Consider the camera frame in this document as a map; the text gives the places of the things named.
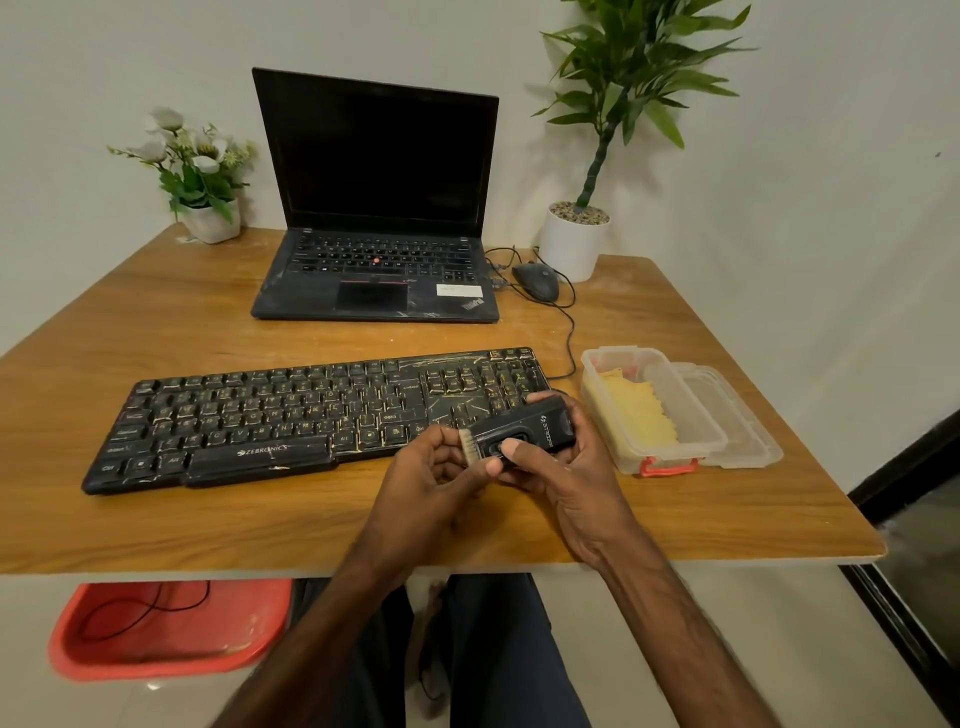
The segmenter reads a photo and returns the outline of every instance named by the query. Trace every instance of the plant stem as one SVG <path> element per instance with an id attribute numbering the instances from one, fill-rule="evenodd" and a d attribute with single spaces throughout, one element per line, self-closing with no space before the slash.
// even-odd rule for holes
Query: plant stem
<path id="1" fill-rule="evenodd" d="M 616 104 L 613 105 L 614 109 L 617 107 L 623 108 L 630 95 L 631 86 L 633 86 L 632 83 L 624 86 L 623 90 L 620 92 L 620 98 L 617 99 Z M 607 159 L 607 147 L 610 146 L 610 143 L 613 140 L 613 134 L 616 132 L 616 128 L 620 125 L 620 121 L 623 119 L 623 114 L 624 111 L 621 111 L 620 113 L 614 113 L 611 109 L 610 114 L 607 116 L 607 126 L 604 127 L 603 133 L 600 134 L 600 144 L 597 146 L 597 153 L 593 156 L 593 164 L 591 164 L 590 168 L 587 170 L 587 179 L 584 181 L 584 188 L 581 190 L 580 197 L 577 198 L 577 202 L 573 206 L 574 214 L 579 215 L 584 211 L 584 208 L 590 204 L 590 198 L 593 196 L 593 189 L 597 184 L 597 175 L 600 174 L 600 167 L 603 166 L 604 161 Z"/>
<path id="2" fill-rule="evenodd" d="M 600 174 L 600 167 L 603 166 L 604 160 L 607 158 L 607 147 L 610 146 L 610 142 L 613 139 L 613 133 L 616 132 L 616 127 L 619 124 L 619 119 L 614 119 L 613 121 L 608 121 L 607 126 L 604 127 L 603 133 L 600 134 L 600 144 L 597 146 L 597 153 L 593 156 L 593 164 L 590 165 L 590 168 L 587 170 L 587 179 L 584 181 L 584 189 L 580 193 L 580 197 L 577 198 L 576 205 L 573 208 L 575 214 L 580 214 L 584 211 L 584 208 L 590 204 L 590 198 L 593 196 L 593 189 L 597 184 L 597 175 Z"/>

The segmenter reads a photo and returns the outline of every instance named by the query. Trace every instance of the dark pants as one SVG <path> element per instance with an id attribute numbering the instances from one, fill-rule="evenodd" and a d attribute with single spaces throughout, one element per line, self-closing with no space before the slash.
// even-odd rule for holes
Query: dark pants
<path id="1" fill-rule="evenodd" d="M 310 579 L 302 611 L 327 579 Z M 332 712 L 317 723 L 394 728 L 405 720 L 403 662 L 413 613 L 406 591 L 367 623 Z M 454 575 L 427 642 L 450 678 L 450 728 L 589 727 L 528 573 Z"/>

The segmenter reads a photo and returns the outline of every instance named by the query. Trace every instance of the plastic lid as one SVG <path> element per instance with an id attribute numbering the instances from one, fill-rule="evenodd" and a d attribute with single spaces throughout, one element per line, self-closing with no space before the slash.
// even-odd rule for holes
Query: plastic lid
<path id="1" fill-rule="evenodd" d="M 727 433 L 727 446 L 701 460 L 703 465 L 763 468 L 782 459 L 782 448 L 723 375 L 712 367 L 687 362 L 675 362 L 673 367 Z"/>

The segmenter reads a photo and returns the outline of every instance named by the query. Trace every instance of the space bar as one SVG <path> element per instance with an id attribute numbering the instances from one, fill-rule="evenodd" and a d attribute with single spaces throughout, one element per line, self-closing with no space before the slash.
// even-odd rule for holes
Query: space bar
<path id="1" fill-rule="evenodd" d="M 313 473 L 335 466 L 326 437 L 228 445 L 194 452 L 183 484 L 203 488 Z"/>

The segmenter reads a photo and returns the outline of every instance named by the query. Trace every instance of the keyboard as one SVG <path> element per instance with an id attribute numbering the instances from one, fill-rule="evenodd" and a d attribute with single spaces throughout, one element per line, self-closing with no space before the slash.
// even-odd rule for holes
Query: keyboard
<path id="1" fill-rule="evenodd" d="M 468 242 L 304 231 L 287 270 L 299 273 L 385 273 L 473 282 Z"/>
<path id="2" fill-rule="evenodd" d="M 433 423 L 467 427 L 549 389 L 532 350 L 145 379 L 83 490 L 113 495 L 313 473 L 385 457 Z"/>

